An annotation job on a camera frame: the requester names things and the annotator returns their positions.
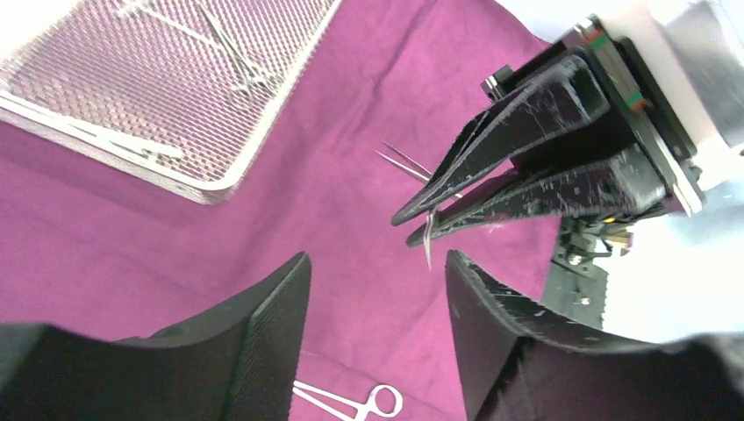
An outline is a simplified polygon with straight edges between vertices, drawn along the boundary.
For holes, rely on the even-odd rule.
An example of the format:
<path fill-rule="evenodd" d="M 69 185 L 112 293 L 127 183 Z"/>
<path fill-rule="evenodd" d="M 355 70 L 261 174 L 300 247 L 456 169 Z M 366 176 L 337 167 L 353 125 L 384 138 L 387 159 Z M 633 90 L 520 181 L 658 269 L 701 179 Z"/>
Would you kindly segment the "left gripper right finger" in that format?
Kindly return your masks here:
<path fill-rule="evenodd" d="M 740 420 L 743 337 L 647 343 L 581 324 L 452 250 L 447 301 L 470 420 Z"/>

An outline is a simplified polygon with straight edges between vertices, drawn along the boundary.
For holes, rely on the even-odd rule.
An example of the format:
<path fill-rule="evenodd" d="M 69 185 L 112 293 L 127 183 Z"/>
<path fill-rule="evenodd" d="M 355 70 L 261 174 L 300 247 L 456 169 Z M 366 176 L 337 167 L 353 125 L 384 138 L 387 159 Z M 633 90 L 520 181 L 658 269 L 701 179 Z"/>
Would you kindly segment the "steel hemostat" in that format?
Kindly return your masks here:
<path fill-rule="evenodd" d="M 375 385 L 361 401 L 298 380 L 294 381 L 292 389 L 297 397 L 339 420 L 367 420 L 370 416 L 394 418 L 404 408 L 402 393 L 384 383 Z"/>

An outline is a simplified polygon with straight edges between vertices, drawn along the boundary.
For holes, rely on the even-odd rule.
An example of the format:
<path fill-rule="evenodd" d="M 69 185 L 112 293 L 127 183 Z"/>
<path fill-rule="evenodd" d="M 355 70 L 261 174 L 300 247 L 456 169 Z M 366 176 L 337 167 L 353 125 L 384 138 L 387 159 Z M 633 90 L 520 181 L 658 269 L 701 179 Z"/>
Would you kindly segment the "steel needle holder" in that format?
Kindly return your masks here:
<path fill-rule="evenodd" d="M 377 156 L 387 161 L 394 168 L 397 168 L 404 174 L 407 174 L 411 178 L 417 180 L 418 182 L 421 182 L 424 185 L 431 181 L 433 176 L 433 173 L 431 171 L 429 171 L 419 162 L 414 160 L 411 156 L 404 153 L 397 147 L 391 145 L 390 143 L 383 142 L 383 145 L 386 146 L 393 154 L 395 154 L 396 158 L 391 157 L 386 153 L 380 152 L 379 150 L 375 150 Z"/>

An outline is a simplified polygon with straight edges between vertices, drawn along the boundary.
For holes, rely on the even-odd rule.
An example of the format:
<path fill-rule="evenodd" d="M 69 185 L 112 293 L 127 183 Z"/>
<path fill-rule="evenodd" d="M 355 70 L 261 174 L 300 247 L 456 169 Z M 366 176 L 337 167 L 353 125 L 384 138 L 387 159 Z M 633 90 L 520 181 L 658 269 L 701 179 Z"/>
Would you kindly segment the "purple cloth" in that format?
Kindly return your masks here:
<path fill-rule="evenodd" d="M 1 128 L 1 319 L 147 336 L 311 257 L 297 371 L 351 399 L 379 383 L 403 420 L 463 420 L 444 263 L 467 253 L 540 297 L 552 219 L 437 240 L 390 217 L 418 190 L 378 155 L 433 168 L 487 99 L 485 76 L 543 48 L 493 1 L 346 1 L 232 198 L 203 206 Z"/>

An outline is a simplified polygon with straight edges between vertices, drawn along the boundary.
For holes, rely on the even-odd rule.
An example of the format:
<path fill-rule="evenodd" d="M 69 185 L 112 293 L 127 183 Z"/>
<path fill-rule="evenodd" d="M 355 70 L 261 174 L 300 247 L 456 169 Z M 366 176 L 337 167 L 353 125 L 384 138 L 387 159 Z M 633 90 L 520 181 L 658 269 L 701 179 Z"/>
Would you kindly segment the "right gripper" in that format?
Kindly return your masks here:
<path fill-rule="evenodd" d="M 545 67 L 574 51 L 587 53 L 592 68 L 580 55 Z M 597 78 L 608 96 L 621 100 L 619 108 L 645 153 L 631 145 L 593 162 L 491 177 L 439 211 L 431 237 L 525 218 L 638 214 L 663 198 L 670 211 L 700 212 L 705 194 L 698 184 L 702 170 L 692 162 L 698 149 L 691 136 L 635 44 L 588 17 L 518 70 L 504 65 L 483 80 L 481 88 L 494 104 L 461 129 L 429 182 L 391 224 L 406 223 L 504 161 L 595 122 L 610 109 Z"/>

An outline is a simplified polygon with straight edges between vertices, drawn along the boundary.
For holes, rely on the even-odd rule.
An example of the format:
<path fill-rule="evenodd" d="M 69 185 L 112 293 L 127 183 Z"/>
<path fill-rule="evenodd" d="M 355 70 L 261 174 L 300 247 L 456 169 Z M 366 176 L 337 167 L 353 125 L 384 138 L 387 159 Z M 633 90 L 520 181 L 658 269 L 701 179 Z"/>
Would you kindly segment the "metal mesh instrument tray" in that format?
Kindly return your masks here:
<path fill-rule="evenodd" d="M 201 204 L 239 187 L 312 57 L 337 1 L 203 1 L 242 53 L 284 82 L 247 111 L 219 50 L 124 1 L 4 1 L 1 119 Z M 212 38 L 198 1 L 151 8 Z"/>

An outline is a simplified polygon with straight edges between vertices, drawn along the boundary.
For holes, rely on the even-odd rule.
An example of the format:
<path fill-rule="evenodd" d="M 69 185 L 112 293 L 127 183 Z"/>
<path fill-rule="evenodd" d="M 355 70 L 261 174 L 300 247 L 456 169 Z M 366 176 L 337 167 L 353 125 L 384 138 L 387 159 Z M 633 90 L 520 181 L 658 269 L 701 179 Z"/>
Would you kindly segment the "steel curved tweezers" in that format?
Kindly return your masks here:
<path fill-rule="evenodd" d="M 426 265 L 429 270 L 433 269 L 432 257 L 432 240 L 433 232 L 438 224 L 438 209 L 432 208 L 426 214 L 426 224 L 422 235 L 422 245 L 424 247 Z"/>

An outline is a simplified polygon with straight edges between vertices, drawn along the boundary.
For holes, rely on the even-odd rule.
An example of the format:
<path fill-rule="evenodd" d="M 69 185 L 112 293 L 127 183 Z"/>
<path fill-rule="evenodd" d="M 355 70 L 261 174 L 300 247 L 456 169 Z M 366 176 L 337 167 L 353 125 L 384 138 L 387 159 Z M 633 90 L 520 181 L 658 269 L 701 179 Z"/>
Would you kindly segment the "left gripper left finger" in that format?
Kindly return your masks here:
<path fill-rule="evenodd" d="M 147 338 L 1 327 L 4 420 L 285 420 L 311 286 L 298 253 L 261 282 Z"/>

